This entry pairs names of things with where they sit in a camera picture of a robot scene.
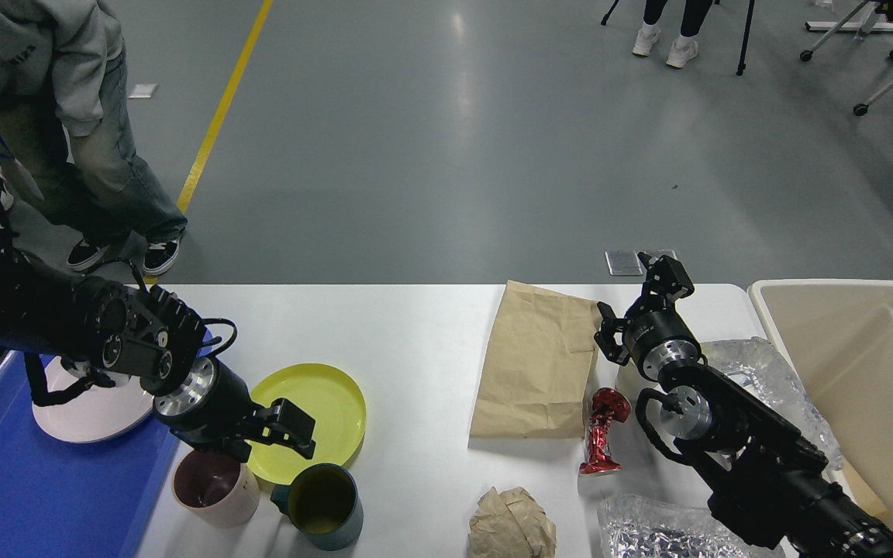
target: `white plate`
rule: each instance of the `white plate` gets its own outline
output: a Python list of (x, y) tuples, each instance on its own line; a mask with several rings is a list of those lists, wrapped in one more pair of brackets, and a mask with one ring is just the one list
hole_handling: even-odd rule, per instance
[[(67, 388), (74, 377), (54, 358), (46, 366), (47, 389)], [(137, 378), (117, 387), (92, 386), (64, 405), (38, 407), (33, 417), (40, 428), (57, 440), (88, 444), (109, 440), (130, 430), (150, 414), (153, 395), (146, 393)]]

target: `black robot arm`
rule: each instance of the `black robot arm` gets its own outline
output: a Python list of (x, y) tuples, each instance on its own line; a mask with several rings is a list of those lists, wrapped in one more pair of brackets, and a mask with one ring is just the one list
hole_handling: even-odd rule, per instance
[[(221, 353), (234, 336), (208, 349), (210, 324), (174, 293), (147, 288), (127, 262), (136, 288), (91, 275), (53, 269), (31, 253), (16, 250), (0, 204), (0, 347), (27, 354), (33, 400), (63, 404), (92, 385), (113, 385), (111, 372), (139, 377), (152, 393), (153, 413), (178, 438), (196, 449), (249, 458), (245, 440), (280, 444), (304, 458), (315, 452), (315, 420), (287, 399), (264, 407), (224, 363)], [(68, 370), (81, 371), (69, 388), (47, 392), (37, 354), (63, 357)]]
[[(801, 431), (706, 363), (698, 340), (674, 310), (694, 293), (681, 262), (640, 254), (647, 267), (642, 294), (620, 318), (598, 303), (595, 342), (617, 364), (637, 370), (660, 389), (643, 389), (635, 416), (667, 459), (694, 467), (712, 489), (709, 511), (749, 544), (776, 547), (782, 538), (802, 556), (893, 557), (893, 531), (870, 516), (836, 483), (822, 479), (826, 456)], [(621, 336), (621, 343), (615, 336)], [(667, 447), (647, 416), (660, 403)]]

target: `yellow plate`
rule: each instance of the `yellow plate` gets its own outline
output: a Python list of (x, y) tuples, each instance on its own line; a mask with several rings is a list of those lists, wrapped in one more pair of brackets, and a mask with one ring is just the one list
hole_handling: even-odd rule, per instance
[(247, 466), (274, 484), (290, 484), (298, 473), (316, 463), (345, 465), (364, 439), (367, 407), (357, 382), (326, 364), (295, 364), (264, 378), (250, 398), (270, 405), (284, 397), (315, 419), (315, 455), (302, 459), (290, 448), (251, 442)]

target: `trash bin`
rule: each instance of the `trash bin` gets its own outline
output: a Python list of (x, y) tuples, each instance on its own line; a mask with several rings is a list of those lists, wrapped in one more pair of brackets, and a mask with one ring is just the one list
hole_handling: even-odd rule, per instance
[(893, 529), (893, 281), (758, 281), (749, 295)]

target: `yellow floor line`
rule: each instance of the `yellow floor line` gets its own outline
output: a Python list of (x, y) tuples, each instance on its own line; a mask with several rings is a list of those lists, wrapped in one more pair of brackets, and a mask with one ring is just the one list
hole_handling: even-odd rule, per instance
[[(267, 20), (267, 14), (271, 10), (271, 4), (274, 0), (264, 0), (261, 9), (254, 20), (254, 25), (247, 35), (247, 42), (240, 51), (240, 57), (236, 60), (236, 66), (233, 67), (233, 75), (230, 75), (229, 82), (226, 84), (226, 91), (222, 93), (219, 99), (219, 106), (215, 109), (212, 116), (212, 122), (209, 123), (209, 129), (205, 131), (205, 138), (202, 141), (202, 147), (198, 148), (198, 155), (195, 155), (195, 162), (191, 164), (191, 170), (188, 171), (188, 179), (184, 181), (184, 187), (181, 187), (181, 193), (178, 195), (178, 211), (187, 212), (188, 206), (191, 204), (191, 197), (195, 195), (195, 188), (198, 187), (198, 179), (202, 177), (202, 171), (205, 170), (205, 162), (209, 161), (209, 153), (212, 152), (212, 146), (215, 145), (215, 138), (219, 137), (219, 130), (222, 128), (223, 120), (226, 120), (226, 113), (229, 112), (229, 106), (233, 104), (233, 96), (236, 95), (236, 89), (240, 85), (243, 78), (243, 72), (247, 68), (247, 61), (257, 45), (257, 39), (260, 36), (261, 28)], [(157, 283), (156, 277), (148, 276), (146, 278), (148, 285)]]

